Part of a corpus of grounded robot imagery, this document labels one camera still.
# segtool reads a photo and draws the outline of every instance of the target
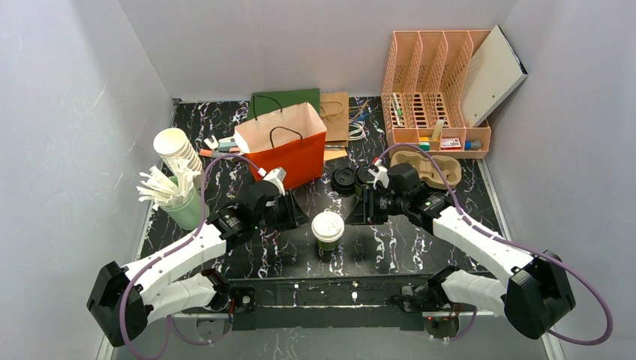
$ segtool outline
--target red bag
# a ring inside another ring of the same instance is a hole
[[[323,174],[327,128],[309,103],[259,115],[234,127],[236,145],[258,167],[282,167],[283,184],[292,189]],[[255,179],[261,179],[250,166]]]

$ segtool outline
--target gray wall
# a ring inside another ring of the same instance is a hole
[[[460,321],[468,323],[470,316]],[[212,334],[221,333],[214,322]],[[195,320],[178,319],[178,328],[190,339],[198,340]],[[156,355],[164,343],[166,322],[152,323],[134,343],[147,356]],[[162,360],[182,359],[272,359],[272,360],[456,360],[515,359],[547,360],[540,340],[530,340],[517,333],[502,317],[480,316],[471,333],[448,346],[422,337],[422,333],[400,331],[397,328],[277,328],[237,331],[210,346],[188,345],[174,334]],[[125,348],[118,348],[112,357],[134,360]]]
[[[636,211],[636,3],[519,1],[503,30],[529,76],[493,121],[487,162],[514,240],[550,248],[609,301],[601,346],[563,344],[568,359],[633,359]],[[594,298],[558,331],[602,334]]]
[[[378,95],[393,30],[492,29],[510,0],[119,0],[173,98]]]
[[[2,1],[0,98],[0,357],[94,359],[86,301],[134,255],[172,101],[116,0]]]

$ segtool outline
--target black marble table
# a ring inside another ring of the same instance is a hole
[[[295,197],[309,218],[329,209],[346,217],[355,205],[354,196],[342,198],[332,191],[329,176],[339,166],[357,167],[368,164],[386,148],[386,136],[380,99],[352,97],[350,105],[370,104],[366,121],[368,140],[349,143],[349,156],[325,163],[321,178],[294,189]],[[183,129],[199,151],[203,139],[230,137],[234,125],[246,120],[247,101],[180,103],[174,126]],[[203,166],[209,163],[205,159]],[[482,174],[475,160],[460,160],[462,180],[457,197],[475,219],[497,232],[499,224]],[[205,191],[211,211],[254,183],[245,163],[221,161],[212,170]],[[160,250],[187,232],[176,226],[164,211],[151,215],[142,248],[142,257]],[[340,247],[325,255],[317,247],[310,224],[287,232],[261,230],[247,242],[210,263],[226,278],[307,278],[329,276],[361,276],[375,274],[432,274],[447,265],[467,271],[484,270],[465,253],[446,241],[414,227],[404,216],[391,217],[381,226],[348,226]]]

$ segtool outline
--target green container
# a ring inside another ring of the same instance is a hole
[[[177,179],[171,176],[170,180],[176,184]],[[194,230],[201,222],[201,195],[196,188],[192,189],[190,196],[178,206],[172,208],[161,208],[181,227],[183,230]],[[205,205],[205,217],[210,215],[210,208]]]

